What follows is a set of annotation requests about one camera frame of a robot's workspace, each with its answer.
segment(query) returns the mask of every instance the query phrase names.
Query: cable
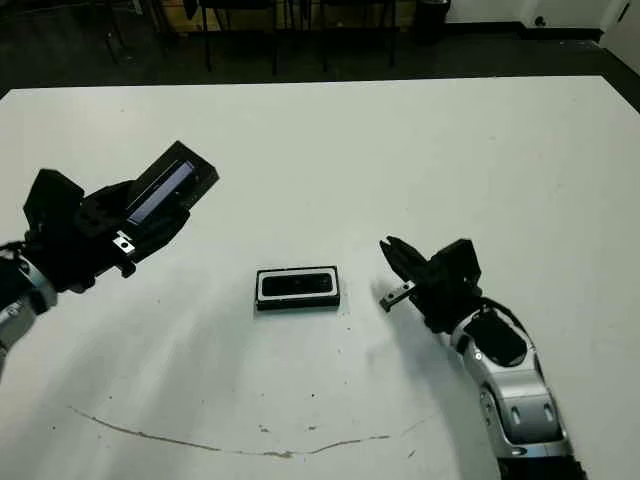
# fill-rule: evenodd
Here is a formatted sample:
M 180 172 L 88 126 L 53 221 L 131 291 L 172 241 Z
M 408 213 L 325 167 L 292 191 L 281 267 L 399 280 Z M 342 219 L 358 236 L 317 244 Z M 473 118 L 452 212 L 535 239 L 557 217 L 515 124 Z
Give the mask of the cable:
M 485 304 L 487 304 L 488 306 L 495 308 L 496 310 L 498 310 L 500 313 L 506 315 L 507 317 L 509 317 L 509 319 L 513 322 L 513 324 L 518 327 L 520 330 L 522 330 L 524 333 L 526 333 L 527 335 L 529 335 L 527 333 L 527 330 L 524 328 L 524 325 L 522 325 L 522 323 L 520 322 L 520 320 L 518 320 L 518 317 L 515 316 L 515 314 L 509 310 L 507 307 L 505 307 L 504 305 L 502 305 L 501 303 L 496 302 L 495 300 L 490 299 L 489 297 L 481 297 L 482 302 L 484 302 Z

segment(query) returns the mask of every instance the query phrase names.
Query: trash can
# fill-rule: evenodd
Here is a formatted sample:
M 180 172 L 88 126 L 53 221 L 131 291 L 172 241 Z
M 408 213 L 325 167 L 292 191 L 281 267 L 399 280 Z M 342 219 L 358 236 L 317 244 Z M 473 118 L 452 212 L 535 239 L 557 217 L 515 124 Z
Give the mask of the trash can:
M 433 43 L 444 33 L 447 12 L 451 0 L 416 0 L 416 13 L 413 18 L 413 34 L 420 43 Z

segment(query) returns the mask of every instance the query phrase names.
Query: dark floor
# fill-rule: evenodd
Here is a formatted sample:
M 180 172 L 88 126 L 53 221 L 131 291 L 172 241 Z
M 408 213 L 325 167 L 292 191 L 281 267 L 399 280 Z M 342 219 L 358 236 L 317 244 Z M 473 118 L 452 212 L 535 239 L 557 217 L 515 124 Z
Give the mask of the dark floor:
M 102 10 L 90 15 L 87 8 L 0 16 L 0 97 L 27 87 L 586 74 L 603 75 L 640 111 L 640 77 L 590 40 L 457 31 L 436 44 L 417 45 L 400 33 L 396 66 L 389 68 L 383 39 L 347 35 L 340 48 L 330 49 L 324 73 L 318 35 L 289 33 L 280 35 L 279 71 L 272 76 L 269 41 L 248 34 L 214 36 L 210 73 L 202 36 L 160 39 L 145 18 L 126 7 L 117 11 L 126 48 L 115 48 L 115 37 L 110 40 L 114 63 L 104 38 L 110 23 Z

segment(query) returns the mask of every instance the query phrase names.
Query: table surface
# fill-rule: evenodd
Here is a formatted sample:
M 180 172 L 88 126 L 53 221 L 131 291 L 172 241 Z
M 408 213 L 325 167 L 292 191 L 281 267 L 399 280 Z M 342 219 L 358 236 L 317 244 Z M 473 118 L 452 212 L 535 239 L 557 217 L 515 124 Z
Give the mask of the table surface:
M 395 234 L 473 239 L 590 477 L 634 478 L 639 138 L 600 77 L 10 92 L 5 240 L 42 167 L 94 191 L 180 139 L 221 180 L 132 278 L 61 296 L 11 352 L 0 477 L 498 478 L 458 359 L 377 305 Z M 337 312 L 254 312 L 256 270 L 326 264 Z

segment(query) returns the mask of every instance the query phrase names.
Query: black rectangular device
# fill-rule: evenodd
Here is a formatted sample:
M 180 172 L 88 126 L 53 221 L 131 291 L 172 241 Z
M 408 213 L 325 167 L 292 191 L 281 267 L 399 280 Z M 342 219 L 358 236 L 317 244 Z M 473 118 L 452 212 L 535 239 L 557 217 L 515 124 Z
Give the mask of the black rectangular device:
M 256 277 L 256 308 L 275 310 L 340 305 L 338 269 L 329 267 L 259 270 Z
M 127 195 L 127 222 L 142 224 L 164 208 L 189 210 L 218 180 L 206 160 L 175 142 L 133 182 Z

